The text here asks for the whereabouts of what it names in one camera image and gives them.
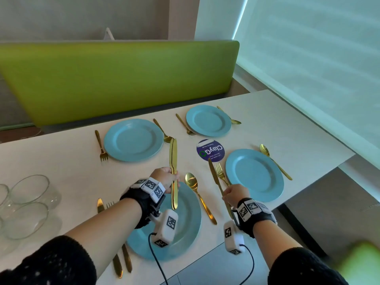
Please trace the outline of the gold spoon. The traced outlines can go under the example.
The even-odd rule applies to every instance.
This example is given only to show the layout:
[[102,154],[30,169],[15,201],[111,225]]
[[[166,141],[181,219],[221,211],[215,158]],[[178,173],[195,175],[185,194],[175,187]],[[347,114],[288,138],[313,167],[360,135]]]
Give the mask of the gold spoon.
[[198,181],[196,179],[196,177],[188,172],[185,174],[185,183],[188,185],[188,187],[190,187],[192,189],[192,191],[198,196],[199,200],[201,201],[204,209],[206,210],[207,212],[207,215],[208,217],[210,218],[211,222],[214,224],[214,225],[217,225],[217,221],[214,217],[214,215],[212,214],[212,212],[209,210],[208,206],[206,205],[206,203],[204,202],[203,198],[201,197],[201,195],[199,194],[198,192]]
[[[222,110],[222,108],[221,108],[220,106],[217,106],[217,108],[218,108],[219,110],[221,110],[225,115],[227,115],[227,114]],[[232,124],[242,124],[240,121],[235,120],[235,119],[232,119],[229,115],[227,115],[227,116],[229,117],[229,119],[230,119],[230,121],[231,121]]]
[[274,164],[279,168],[279,170],[284,174],[284,176],[287,177],[288,180],[290,181],[293,180],[293,178],[287,172],[285,172],[283,168],[277,162],[275,162],[275,160],[270,156],[270,153],[268,149],[266,148],[266,146],[264,146],[263,144],[260,144],[259,149],[261,153],[268,156],[274,162]]
[[164,132],[164,130],[162,129],[162,127],[160,126],[160,124],[158,123],[158,121],[156,119],[153,119],[153,122],[159,127],[159,129],[162,131],[163,135],[164,135],[164,142],[166,143],[170,143],[171,140],[173,139],[173,137],[171,136],[168,136],[166,135],[166,133]]

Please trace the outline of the wide white roller blind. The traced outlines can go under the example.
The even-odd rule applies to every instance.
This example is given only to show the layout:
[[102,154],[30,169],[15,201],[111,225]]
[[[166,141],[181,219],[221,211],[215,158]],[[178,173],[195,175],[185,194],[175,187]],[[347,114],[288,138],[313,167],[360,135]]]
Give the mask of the wide white roller blind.
[[239,56],[380,147],[380,0],[247,0]]

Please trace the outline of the gold fork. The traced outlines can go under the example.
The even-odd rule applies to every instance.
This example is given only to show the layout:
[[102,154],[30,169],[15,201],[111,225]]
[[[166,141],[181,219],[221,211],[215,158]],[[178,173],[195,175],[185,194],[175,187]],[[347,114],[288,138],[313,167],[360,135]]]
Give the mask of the gold fork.
[[229,187],[231,184],[229,183],[228,179],[226,178],[226,176],[222,170],[221,164],[219,162],[217,162],[215,164],[215,169],[216,169],[216,174],[217,174],[218,178],[220,178],[223,182],[225,182],[226,186]]
[[[126,264],[126,269],[128,273],[132,273],[133,267],[132,267],[132,262],[130,259],[130,255],[127,250],[126,242],[122,245],[122,253],[123,253],[123,258]],[[121,265],[121,261],[116,254],[115,257],[112,259],[112,264],[114,266],[115,273],[119,279],[122,278],[123,276],[123,269]]]
[[176,113],[176,117],[177,117],[178,120],[181,122],[181,124],[185,127],[186,132],[187,132],[188,135],[190,135],[190,136],[195,136],[195,135],[197,135],[195,132],[193,132],[193,131],[187,126],[187,124],[182,120],[182,118],[179,116],[179,114]]
[[101,160],[101,162],[108,161],[109,156],[108,156],[108,153],[106,153],[104,148],[103,148],[102,141],[101,141],[100,134],[99,134],[98,130],[95,130],[95,135],[96,135],[96,138],[97,138],[100,150],[101,150],[101,153],[99,156],[100,160]]

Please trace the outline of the green chair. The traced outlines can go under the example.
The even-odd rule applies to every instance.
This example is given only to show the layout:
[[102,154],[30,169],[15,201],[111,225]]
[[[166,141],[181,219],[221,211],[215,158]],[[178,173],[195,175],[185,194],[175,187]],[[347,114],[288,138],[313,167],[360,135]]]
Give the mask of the green chair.
[[380,285],[380,249],[370,242],[357,243],[336,270],[349,285]]

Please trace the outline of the narrow white roller blind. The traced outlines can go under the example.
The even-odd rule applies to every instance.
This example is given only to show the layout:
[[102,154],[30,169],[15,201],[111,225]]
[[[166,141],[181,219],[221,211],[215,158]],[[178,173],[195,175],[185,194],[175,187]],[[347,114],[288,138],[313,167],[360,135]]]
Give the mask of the narrow white roller blind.
[[194,40],[231,40],[248,0],[200,0]]

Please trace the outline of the light blue plate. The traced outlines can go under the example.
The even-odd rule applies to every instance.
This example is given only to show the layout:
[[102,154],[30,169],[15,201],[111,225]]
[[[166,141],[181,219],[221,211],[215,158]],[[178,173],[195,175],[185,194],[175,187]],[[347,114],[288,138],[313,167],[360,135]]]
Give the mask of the light blue plate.
[[[184,182],[180,182],[178,208],[175,212],[179,220],[174,240],[168,246],[160,248],[151,241],[154,253],[159,261],[169,261],[184,254],[197,238],[201,226],[201,207],[196,194]],[[150,221],[141,229],[134,230],[127,239],[129,247],[145,259],[153,260],[148,244],[148,235],[154,232],[155,223]]]
[[222,137],[232,127],[228,115],[211,105],[197,105],[189,109],[186,122],[193,131],[208,137]]
[[274,201],[284,191],[280,169],[268,156],[253,149],[232,151],[226,159],[225,170],[231,184],[248,188],[250,196],[257,201]]
[[122,162],[140,162],[157,154],[164,144],[164,134],[145,119],[120,121],[105,134],[103,146],[112,158]]

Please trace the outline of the green bench backrest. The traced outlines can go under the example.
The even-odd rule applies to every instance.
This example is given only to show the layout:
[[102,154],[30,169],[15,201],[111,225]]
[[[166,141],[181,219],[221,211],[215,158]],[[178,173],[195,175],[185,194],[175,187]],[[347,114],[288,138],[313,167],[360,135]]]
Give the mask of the green bench backrest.
[[226,93],[240,43],[0,43],[0,74],[36,126]]

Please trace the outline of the person's right hand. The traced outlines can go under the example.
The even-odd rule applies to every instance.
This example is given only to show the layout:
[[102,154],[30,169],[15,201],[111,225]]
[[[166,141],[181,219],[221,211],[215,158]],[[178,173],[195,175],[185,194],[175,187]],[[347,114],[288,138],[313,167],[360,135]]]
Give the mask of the person's right hand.
[[249,190],[241,184],[231,185],[226,189],[233,190],[233,208],[238,208],[240,201],[251,200]]

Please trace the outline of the gold table knife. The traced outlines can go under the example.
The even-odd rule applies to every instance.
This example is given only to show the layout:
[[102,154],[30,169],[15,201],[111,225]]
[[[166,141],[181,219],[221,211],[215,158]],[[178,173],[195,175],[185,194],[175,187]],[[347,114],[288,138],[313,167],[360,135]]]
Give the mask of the gold table knife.
[[[173,173],[177,172],[177,156],[177,140],[172,139],[169,148],[169,166],[171,168],[171,172]],[[178,208],[178,193],[171,193],[171,206],[174,211]]]
[[[222,190],[220,182],[219,182],[219,177],[217,176],[217,173],[216,173],[216,170],[215,170],[215,168],[214,168],[214,166],[212,164],[211,158],[208,158],[208,164],[209,164],[212,176],[214,178],[214,182],[218,185],[219,190],[221,192],[221,195],[224,196],[223,195],[223,190]],[[225,203],[226,209],[227,209],[227,211],[228,211],[231,219],[234,220],[234,216],[233,216],[233,213],[231,211],[231,206],[229,205],[229,203],[227,201],[224,201],[224,203]]]
[[[102,212],[105,210],[104,204],[102,202],[102,199],[99,198],[97,201],[97,211],[98,213]],[[122,269],[122,264],[121,261],[118,257],[118,254],[115,255],[115,257],[112,259],[112,264],[114,267],[114,271],[119,279],[122,278],[123,276],[123,269]]]

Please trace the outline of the person's left forearm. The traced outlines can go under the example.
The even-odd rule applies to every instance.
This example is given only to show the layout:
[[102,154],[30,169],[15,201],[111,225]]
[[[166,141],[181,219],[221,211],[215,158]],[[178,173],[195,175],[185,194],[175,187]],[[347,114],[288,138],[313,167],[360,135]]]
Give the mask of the person's left forearm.
[[0,285],[95,285],[141,217],[124,198],[0,272]]

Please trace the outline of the round purple table sticker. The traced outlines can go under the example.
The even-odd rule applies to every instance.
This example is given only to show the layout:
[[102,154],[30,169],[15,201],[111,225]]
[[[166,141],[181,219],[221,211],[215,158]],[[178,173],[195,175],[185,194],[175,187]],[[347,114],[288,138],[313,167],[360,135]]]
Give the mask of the round purple table sticker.
[[204,139],[197,144],[197,154],[205,161],[220,162],[225,157],[225,149],[216,140]]

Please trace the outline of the person's left hand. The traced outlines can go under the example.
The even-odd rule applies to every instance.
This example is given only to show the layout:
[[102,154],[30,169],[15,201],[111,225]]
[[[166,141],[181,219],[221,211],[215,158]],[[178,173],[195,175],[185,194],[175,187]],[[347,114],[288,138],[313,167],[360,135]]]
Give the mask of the person's left hand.
[[165,194],[170,194],[170,183],[171,183],[171,168],[170,167],[161,167],[155,169],[151,174],[150,177],[153,179],[159,181],[165,188]]

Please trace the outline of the clear glass bowl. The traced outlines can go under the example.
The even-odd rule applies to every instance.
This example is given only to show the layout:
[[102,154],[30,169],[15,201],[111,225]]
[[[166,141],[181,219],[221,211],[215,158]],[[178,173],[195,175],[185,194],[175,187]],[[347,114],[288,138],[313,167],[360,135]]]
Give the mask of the clear glass bowl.
[[10,190],[10,201],[16,205],[41,202],[52,210],[60,204],[61,200],[62,195],[55,185],[48,177],[40,174],[23,178]]
[[49,207],[42,202],[0,206],[0,236],[10,240],[26,239],[46,223]]
[[5,205],[9,197],[10,189],[5,184],[0,184],[0,207]]

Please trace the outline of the person's right forearm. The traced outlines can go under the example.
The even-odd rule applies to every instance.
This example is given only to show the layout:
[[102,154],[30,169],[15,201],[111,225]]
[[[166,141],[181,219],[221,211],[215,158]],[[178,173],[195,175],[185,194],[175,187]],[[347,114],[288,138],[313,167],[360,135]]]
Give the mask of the person's right forearm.
[[349,285],[274,222],[256,223],[253,234],[269,268],[268,285]]

